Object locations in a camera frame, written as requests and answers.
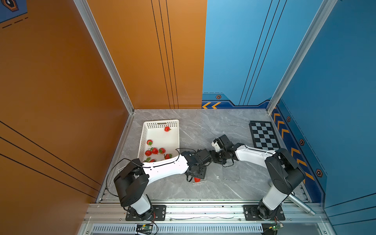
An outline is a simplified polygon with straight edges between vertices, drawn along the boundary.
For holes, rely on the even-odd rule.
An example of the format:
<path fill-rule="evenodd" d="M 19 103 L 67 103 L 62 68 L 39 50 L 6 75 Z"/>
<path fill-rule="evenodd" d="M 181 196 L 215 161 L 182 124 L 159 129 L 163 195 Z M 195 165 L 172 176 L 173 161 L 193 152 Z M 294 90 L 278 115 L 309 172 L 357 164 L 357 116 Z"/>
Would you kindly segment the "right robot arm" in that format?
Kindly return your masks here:
<path fill-rule="evenodd" d="M 258 204 L 257 216 L 263 220 L 274 219 L 278 209 L 294 189 L 305 179 L 305 172 L 284 148 L 263 150 L 245 144 L 233 144 L 226 135 L 214 139 L 211 145 L 212 161 L 226 164 L 227 160 L 249 162 L 268 170 L 272 186 Z"/>

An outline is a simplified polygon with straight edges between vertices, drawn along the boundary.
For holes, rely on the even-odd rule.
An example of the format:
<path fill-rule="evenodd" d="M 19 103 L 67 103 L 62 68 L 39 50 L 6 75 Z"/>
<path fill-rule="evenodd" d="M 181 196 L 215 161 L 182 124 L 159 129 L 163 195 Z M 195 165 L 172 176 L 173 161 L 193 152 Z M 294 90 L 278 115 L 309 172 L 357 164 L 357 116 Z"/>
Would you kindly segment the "white perforated plastic basket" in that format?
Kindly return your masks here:
<path fill-rule="evenodd" d="M 166 126 L 170 127 L 169 132 L 165 132 L 164 128 Z M 147 141 L 152 140 L 153 145 L 148 146 Z M 155 120 L 146 121 L 143 124 L 141 140 L 139 145 L 138 158 L 141 162 L 158 162 L 165 160 L 165 154 L 172 154 L 172 158 L 178 156 L 178 149 L 180 147 L 180 128 L 179 120 Z M 152 154 L 151 156 L 146 156 L 145 152 L 152 148 L 164 148 L 166 150 L 165 154 Z"/>

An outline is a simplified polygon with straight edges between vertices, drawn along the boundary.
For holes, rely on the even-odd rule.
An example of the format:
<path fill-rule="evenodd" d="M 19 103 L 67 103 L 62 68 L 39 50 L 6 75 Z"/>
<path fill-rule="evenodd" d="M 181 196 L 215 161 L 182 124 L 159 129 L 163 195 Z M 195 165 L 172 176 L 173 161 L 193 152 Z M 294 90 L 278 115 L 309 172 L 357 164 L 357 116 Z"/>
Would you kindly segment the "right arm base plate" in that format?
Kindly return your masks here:
<path fill-rule="evenodd" d="M 247 221 L 285 221 L 285 214 L 281 206 L 275 210 L 269 210 L 266 206 L 259 205 L 244 205 L 243 212 Z"/>

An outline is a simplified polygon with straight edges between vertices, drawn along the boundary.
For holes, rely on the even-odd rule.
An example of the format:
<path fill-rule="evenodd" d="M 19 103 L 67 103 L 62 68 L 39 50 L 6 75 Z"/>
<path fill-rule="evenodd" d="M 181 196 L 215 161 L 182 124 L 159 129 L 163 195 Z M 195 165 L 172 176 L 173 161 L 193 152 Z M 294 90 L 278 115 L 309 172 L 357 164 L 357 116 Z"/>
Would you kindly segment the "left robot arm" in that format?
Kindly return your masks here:
<path fill-rule="evenodd" d="M 187 181 L 204 179 L 212 162 L 211 152 L 185 148 L 178 156 L 159 162 L 130 161 L 113 179 L 117 197 L 124 209 L 131 209 L 141 220 L 154 218 L 154 208 L 145 194 L 147 186 L 173 175 L 184 174 Z"/>

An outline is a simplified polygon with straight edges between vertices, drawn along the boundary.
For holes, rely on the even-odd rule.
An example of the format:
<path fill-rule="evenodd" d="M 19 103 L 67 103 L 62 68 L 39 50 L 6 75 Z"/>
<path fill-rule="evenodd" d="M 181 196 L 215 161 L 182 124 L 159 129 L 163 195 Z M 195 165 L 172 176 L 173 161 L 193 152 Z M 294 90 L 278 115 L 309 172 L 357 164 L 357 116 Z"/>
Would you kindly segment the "clear plastic clamshell container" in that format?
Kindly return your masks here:
<path fill-rule="evenodd" d="M 236 165 L 222 168 L 223 179 L 226 181 L 240 181 L 240 168 Z"/>

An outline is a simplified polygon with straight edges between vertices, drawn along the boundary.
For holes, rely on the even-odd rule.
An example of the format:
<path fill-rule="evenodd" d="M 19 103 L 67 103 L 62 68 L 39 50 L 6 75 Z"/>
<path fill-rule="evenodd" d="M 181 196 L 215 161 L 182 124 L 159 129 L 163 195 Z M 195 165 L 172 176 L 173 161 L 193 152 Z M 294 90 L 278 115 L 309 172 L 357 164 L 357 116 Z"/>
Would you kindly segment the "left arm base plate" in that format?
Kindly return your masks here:
<path fill-rule="evenodd" d="M 166 205 L 151 205 L 151 208 L 143 214 L 128 207 L 126 213 L 126 221 L 165 221 Z"/>

